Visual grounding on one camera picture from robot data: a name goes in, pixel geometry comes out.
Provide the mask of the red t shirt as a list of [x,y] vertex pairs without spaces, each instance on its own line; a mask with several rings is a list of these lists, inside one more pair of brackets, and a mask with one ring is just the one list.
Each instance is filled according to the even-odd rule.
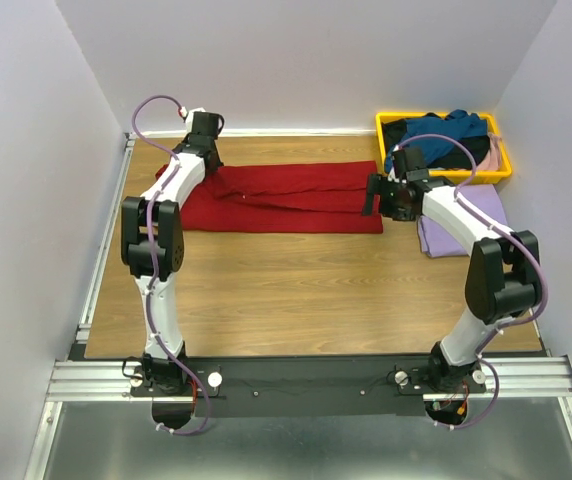
[[222,166],[180,209],[190,231],[381,234],[381,216],[364,216],[373,161]]

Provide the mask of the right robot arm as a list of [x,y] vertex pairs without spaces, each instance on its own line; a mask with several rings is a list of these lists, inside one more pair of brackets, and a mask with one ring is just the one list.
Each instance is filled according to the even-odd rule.
[[396,149],[391,173],[368,176],[362,213],[396,221],[426,217],[469,256],[466,308],[421,370],[422,382],[433,391],[459,386],[500,331],[523,324],[524,314],[547,300],[536,236],[511,230],[468,200],[461,185],[431,176],[418,148]]

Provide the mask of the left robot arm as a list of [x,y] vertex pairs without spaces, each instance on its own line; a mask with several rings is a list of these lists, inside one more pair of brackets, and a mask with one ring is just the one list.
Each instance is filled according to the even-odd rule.
[[177,363],[185,350],[175,295],[185,252],[180,211],[222,165],[216,141],[223,116],[199,108],[184,117],[187,134],[168,152],[165,169],[150,188],[126,197],[121,206],[121,259],[139,290],[147,334],[142,372],[135,379],[166,395],[181,395],[190,387],[190,375]]

